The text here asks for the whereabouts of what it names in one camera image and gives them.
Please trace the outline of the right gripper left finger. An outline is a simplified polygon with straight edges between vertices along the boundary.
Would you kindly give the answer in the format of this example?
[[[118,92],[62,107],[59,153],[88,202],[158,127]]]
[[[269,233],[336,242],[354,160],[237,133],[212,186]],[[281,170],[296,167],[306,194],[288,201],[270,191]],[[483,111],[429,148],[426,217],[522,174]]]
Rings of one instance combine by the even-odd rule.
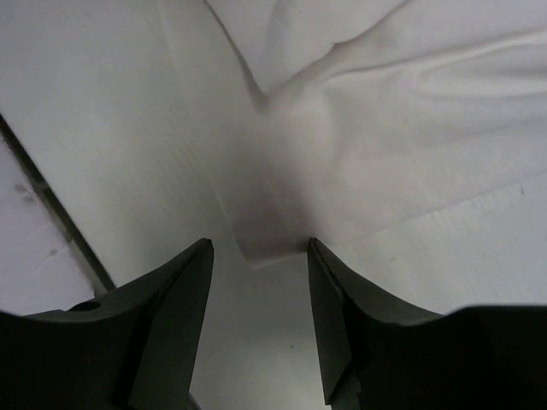
[[[193,409],[213,271],[200,239],[172,260],[70,308],[1,315],[4,409]]]

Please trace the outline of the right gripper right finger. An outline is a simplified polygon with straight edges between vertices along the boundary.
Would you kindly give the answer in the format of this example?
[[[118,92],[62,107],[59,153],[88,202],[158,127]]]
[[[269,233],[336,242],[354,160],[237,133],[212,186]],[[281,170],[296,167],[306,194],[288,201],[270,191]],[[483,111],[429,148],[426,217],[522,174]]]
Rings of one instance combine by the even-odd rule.
[[[417,307],[313,238],[309,293],[325,403],[333,409],[543,409],[546,309]]]

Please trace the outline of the white green Charlie Brown t-shirt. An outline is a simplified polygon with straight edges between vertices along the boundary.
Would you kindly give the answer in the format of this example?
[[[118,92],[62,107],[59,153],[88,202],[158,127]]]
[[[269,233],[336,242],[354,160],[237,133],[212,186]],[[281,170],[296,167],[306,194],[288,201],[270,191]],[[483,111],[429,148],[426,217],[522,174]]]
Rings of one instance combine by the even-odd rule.
[[[252,263],[546,169],[543,1],[161,1],[158,13]]]

